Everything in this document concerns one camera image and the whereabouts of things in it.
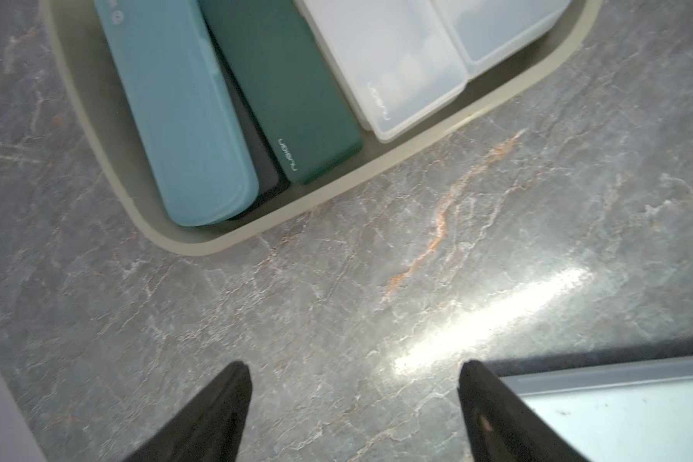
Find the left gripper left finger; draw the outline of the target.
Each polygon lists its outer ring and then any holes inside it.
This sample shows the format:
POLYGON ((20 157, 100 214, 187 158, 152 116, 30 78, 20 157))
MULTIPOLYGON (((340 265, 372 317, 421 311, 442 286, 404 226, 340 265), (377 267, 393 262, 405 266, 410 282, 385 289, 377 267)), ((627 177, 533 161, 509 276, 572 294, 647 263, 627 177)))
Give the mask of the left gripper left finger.
POLYGON ((249 367, 227 365, 128 461, 234 461, 252 396, 249 367))

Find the teal blue pencil case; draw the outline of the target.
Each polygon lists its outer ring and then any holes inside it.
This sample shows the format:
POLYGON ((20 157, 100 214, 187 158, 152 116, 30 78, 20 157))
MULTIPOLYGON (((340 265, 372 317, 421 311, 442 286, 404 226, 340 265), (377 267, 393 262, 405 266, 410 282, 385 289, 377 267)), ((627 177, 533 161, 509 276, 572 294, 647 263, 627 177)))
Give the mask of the teal blue pencil case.
POLYGON ((246 211, 259 181, 198 2, 94 6, 167 214, 204 226, 246 211))

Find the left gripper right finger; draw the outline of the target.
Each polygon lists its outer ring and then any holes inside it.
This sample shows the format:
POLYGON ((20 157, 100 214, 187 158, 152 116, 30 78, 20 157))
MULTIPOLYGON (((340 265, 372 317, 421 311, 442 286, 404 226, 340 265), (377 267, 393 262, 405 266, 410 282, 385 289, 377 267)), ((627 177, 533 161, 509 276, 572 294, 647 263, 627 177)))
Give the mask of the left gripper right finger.
POLYGON ((463 364, 457 392, 473 460, 585 460, 482 362, 463 364))

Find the black pencil case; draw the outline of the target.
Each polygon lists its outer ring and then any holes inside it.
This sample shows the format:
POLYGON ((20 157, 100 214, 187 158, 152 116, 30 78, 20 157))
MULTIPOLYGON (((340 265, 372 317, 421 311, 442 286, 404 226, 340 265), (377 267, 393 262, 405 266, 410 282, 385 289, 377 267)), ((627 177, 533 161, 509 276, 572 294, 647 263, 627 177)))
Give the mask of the black pencil case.
POLYGON ((229 67, 229 64, 225 60, 223 52, 217 44, 211 29, 208 29, 208 33, 211 37, 213 50, 216 53, 219 66, 223 70, 225 85, 240 123, 259 183, 257 198, 255 198, 254 202, 246 211, 234 217, 234 219, 242 219, 246 214, 252 213, 256 208, 288 189, 290 187, 290 182, 277 162, 271 147, 267 143, 262 129, 254 117, 254 113, 251 111, 248 102, 246 102, 244 93, 229 67))

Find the dark green pencil case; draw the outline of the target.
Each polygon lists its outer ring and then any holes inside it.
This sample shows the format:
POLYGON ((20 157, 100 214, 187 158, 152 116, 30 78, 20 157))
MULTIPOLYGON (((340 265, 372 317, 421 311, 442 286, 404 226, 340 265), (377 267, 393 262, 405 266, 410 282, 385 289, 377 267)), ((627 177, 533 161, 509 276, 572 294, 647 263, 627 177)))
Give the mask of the dark green pencil case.
POLYGON ((294 2, 200 8, 290 182, 306 184, 361 149, 360 127, 294 2))

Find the large pale blue case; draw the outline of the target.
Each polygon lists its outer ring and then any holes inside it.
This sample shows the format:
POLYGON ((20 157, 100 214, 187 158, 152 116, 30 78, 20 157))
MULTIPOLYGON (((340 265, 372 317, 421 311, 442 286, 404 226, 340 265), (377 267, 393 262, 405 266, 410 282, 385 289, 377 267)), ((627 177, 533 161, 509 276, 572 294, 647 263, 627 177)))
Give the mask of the large pale blue case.
POLYGON ((693 461, 693 356, 505 377, 590 461, 693 461))

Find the translucent pencil case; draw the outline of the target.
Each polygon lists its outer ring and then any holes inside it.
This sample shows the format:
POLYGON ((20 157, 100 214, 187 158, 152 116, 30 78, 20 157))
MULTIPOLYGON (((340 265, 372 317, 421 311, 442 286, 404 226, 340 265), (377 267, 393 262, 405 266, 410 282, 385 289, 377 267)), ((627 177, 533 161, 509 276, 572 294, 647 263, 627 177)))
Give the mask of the translucent pencil case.
POLYGON ((429 1, 302 1, 333 69, 387 144, 458 97, 470 76, 429 1))
POLYGON ((570 0, 438 0, 433 3, 470 78, 549 32, 570 0))

